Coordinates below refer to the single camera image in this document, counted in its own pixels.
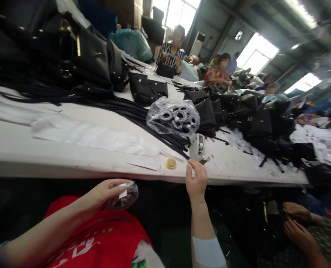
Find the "blue plastic bag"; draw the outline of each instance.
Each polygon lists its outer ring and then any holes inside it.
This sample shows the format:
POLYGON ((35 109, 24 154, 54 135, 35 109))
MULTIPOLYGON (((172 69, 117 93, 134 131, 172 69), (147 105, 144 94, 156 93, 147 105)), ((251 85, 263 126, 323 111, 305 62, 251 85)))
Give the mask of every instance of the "blue plastic bag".
POLYGON ((152 50, 139 30, 121 29, 111 33, 109 38, 119 49, 124 50, 136 60, 148 62, 153 58, 152 50))

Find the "red shirt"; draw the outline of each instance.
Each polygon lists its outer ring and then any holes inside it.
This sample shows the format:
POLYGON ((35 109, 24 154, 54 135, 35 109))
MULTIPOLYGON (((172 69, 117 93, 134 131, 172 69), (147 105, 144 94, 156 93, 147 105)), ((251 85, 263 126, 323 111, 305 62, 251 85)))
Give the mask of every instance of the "red shirt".
POLYGON ((216 79, 223 79, 226 81, 231 81, 229 74, 225 70, 218 70, 217 66, 211 67, 206 76, 205 76, 205 82, 203 83, 204 87, 207 86, 214 86, 217 84, 217 82, 210 82, 208 81, 210 78, 216 78, 216 79))
MULTIPOLYGON (((53 202, 45 217, 78 199, 64 196, 53 202)), ((130 268, 141 240, 150 241, 138 220, 126 211, 97 213, 54 252, 47 268, 130 268)))

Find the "striped shirt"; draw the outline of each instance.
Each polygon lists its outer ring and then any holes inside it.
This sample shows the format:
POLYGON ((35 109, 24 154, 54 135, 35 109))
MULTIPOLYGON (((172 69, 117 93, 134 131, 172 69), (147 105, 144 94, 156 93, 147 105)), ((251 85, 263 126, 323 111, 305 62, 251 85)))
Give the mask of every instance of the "striped shirt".
MULTIPOLYGON (((172 54, 172 44, 173 44, 173 41, 163 43, 159 56, 158 56, 158 60, 162 57, 163 54, 165 54, 165 55, 172 54)), ((184 59, 184 54, 183 54, 183 52, 180 51, 180 47, 178 48, 176 54, 175 55, 172 54, 171 56, 169 56, 168 59, 164 62, 164 64, 168 65, 170 67, 174 67, 176 58, 181 60, 180 61, 180 68, 181 68, 182 60, 184 59)))

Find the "white bandage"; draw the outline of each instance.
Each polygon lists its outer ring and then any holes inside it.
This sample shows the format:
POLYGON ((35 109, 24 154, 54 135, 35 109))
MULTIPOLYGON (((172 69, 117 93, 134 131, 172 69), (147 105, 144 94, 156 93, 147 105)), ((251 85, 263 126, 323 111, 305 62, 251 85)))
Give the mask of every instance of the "white bandage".
POLYGON ((195 261, 206 267, 222 267, 226 264, 217 237, 210 240, 202 240, 193 237, 195 261))

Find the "black hair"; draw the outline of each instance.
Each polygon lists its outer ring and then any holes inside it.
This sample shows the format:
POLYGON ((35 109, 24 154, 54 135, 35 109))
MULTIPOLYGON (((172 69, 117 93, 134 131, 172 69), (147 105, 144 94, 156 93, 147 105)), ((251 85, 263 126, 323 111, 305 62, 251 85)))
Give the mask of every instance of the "black hair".
POLYGON ((325 116, 325 112, 324 111, 317 111, 317 112, 314 112, 313 114, 319 115, 320 117, 324 117, 325 116))
POLYGON ((231 60, 231 56, 230 56, 230 54, 228 54, 228 53, 224 53, 224 54, 222 54, 222 55, 219 57, 218 62, 220 62, 220 61, 222 61, 222 60, 231 60))
POLYGON ((181 34, 182 34, 181 39, 183 40, 185 38, 185 28, 179 24, 177 27, 174 28, 174 31, 176 31, 176 30, 181 31, 181 34))

